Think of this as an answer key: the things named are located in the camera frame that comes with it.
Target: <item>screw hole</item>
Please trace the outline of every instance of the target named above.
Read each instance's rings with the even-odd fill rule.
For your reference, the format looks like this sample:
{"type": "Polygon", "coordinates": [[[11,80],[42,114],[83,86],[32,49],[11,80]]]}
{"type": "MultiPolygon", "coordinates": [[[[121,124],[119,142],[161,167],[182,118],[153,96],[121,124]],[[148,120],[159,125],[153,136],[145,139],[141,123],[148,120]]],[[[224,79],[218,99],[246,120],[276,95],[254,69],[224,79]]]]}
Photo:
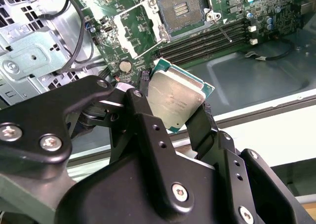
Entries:
{"type": "Polygon", "coordinates": [[[235,163],[236,166],[240,166],[239,162],[234,161],[234,163],[235,163]]]}
{"type": "Polygon", "coordinates": [[[118,114],[116,114],[116,113],[113,113],[112,115],[111,115],[111,122],[114,122],[114,121],[116,121],[117,119],[119,118],[119,115],[118,114]]]}
{"type": "Polygon", "coordinates": [[[237,178],[238,178],[240,181],[243,181],[243,178],[241,177],[240,174],[237,173],[236,176],[237,176],[237,178]]]}
{"type": "Polygon", "coordinates": [[[155,124],[153,125],[153,129],[155,129],[157,131],[160,130],[160,128],[157,125],[155,125],[155,124]]]}
{"type": "Polygon", "coordinates": [[[167,145],[162,141],[160,141],[158,144],[162,149],[165,149],[167,147],[167,145]]]}

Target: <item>black bracket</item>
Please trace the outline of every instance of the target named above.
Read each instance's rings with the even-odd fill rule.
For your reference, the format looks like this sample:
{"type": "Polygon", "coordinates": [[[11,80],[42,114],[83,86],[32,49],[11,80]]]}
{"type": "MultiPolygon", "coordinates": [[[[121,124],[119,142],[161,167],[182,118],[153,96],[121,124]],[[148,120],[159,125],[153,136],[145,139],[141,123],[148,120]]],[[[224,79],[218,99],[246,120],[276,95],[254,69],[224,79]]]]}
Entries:
{"type": "Polygon", "coordinates": [[[22,136],[11,142],[0,141],[0,171],[36,179],[60,174],[72,150],[66,115],[107,99],[112,90],[101,78],[88,76],[1,110],[0,127],[17,126],[22,136]],[[60,149],[44,150],[40,146],[44,136],[60,139],[60,149]]]}

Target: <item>motherboard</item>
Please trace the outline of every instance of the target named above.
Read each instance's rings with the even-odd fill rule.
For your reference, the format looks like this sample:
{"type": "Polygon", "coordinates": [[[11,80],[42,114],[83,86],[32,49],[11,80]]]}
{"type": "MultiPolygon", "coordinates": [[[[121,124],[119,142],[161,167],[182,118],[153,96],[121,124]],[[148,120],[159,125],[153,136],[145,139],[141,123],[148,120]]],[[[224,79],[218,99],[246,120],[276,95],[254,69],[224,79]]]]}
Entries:
{"type": "Polygon", "coordinates": [[[163,58],[184,69],[301,26],[301,0],[77,0],[116,81],[163,58]]]}

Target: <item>ram slot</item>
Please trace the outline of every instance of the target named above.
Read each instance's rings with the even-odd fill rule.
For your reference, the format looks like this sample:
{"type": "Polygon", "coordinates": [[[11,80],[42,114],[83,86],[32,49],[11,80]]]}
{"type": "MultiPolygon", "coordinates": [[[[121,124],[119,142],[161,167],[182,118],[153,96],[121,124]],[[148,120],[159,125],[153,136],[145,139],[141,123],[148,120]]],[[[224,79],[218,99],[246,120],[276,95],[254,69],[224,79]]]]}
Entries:
{"type": "MultiPolygon", "coordinates": [[[[233,37],[236,34],[240,34],[240,32],[242,32],[244,34],[245,29],[244,28],[229,29],[229,31],[227,31],[227,34],[230,37],[233,37]]],[[[215,43],[217,40],[220,40],[223,38],[225,38],[225,37],[223,36],[223,34],[221,32],[215,33],[215,34],[209,35],[207,37],[202,37],[198,41],[191,42],[190,44],[181,45],[177,48],[161,52],[160,55],[162,58],[167,59],[167,58],[171,57],[172,55],[177,55],[179,52],[180,53],[188,52],[188,51],[191,51],[192,49],[194,49],[195,47],[198,47],[199,45],[203,46],[205,44],[212,44],[212,42],[215,43]]]]}
{"type": "Polygon", "coordinates": [[[247,39],[245,37],[240,37],[239,39],[236,39],[233,43],[227,43],[225,45],[219,46],[219,47],[214,47],[211,49],[206,49],[200,52],[195,53],[194,55],[179,59],[175,62],[172,62],[175,65],[184,65],[186,63],[190,63],[194,60],[198,60],[201,58],[211,58],[212,55],[219,53],[224,50],[228,50],[229,48],[232,48],[233,46],[238,46],[242,44],[246,44],[247,39]]]}

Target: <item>screw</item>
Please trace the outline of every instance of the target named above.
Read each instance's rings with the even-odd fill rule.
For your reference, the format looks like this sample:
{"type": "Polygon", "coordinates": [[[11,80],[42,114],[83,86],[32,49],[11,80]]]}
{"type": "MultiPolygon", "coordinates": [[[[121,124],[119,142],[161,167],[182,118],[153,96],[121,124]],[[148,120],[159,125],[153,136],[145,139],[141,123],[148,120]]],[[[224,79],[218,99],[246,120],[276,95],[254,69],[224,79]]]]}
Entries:
{"type": "Polygon", "coordinates": [[[22,137],[22,130],[14,125],[2,126],[0,128],[0,139],[3,141],[13,142],[22,137]]]}
{"type": "Polygon", "coordinates": [[[48,135],[41,138],[39,142],[42,149],[46,151],[57,151],[61,148],[62,142],[54,135],[48,135]]]}
{"type": "Polygon", "coordinates": [[[4,66],[4,69],[11,73],[11,74],[17,74],[19,72],[19,67],[14,62],[9,62],[4,66]]]}
{"type": "Polygon", "coordinates": [[[134,91],[134,94],[135,94],[136,96],[138,96],[138,97],[142,97],[142,96],[143,96],[143,95],[141,94],[141,92],[139,92],[139,91],[137,91],[137,90],[134,91]]]}
{"type": "Polygon", "coordinates": [[[254,151],[250,151],[250,154],[253,156],[253,158],[258,159],[258,155],[254,151]]]}
{"type": "Polygon", "coordinates": [[[227,140],[232,139],[227,133],[223,132],[223,134],[224,134],[224,137],[225,137],[227,140]]]}
{"type": "Polygon", "coordinates": [[[180,202],[184,202],[188,199],[187,190],[180,184],[174,184],[172,186],[172,192],[180,202]]]}
{"type": "Polygon", "coordinates": [[[91,33],[95,33],[97,31],[95,27],[91,27],[89,30],[91,33]]]}
{"type": "Polygon", "coordinates": [[[155,0],[150,0],[150,1],[149,1],[149,5],[150,5],[150,6],[154,6],[155,4],[156,4],[156,1],[155,1],[155,0]]]}
{"type": "Polygon", "coordinates": [[[104,88],[107,88],[107,87],[108,87],[107,83],[106,83],[105,81],[102,81],[102,80],[98,80],[98,81],[97,81],[97,84],[98,84],[99,86],[101,86],[101,87],[104,87],[104,88]]]}
{"type": "Polygon", "coordinates": [[[252,214],[249,212],[248,209],[246,209],[243,206],[239,207],[239,213],[242,217],[242,219],[247,223],[247,224],[253,224],[254,223],[254,219],[252,214]]]}

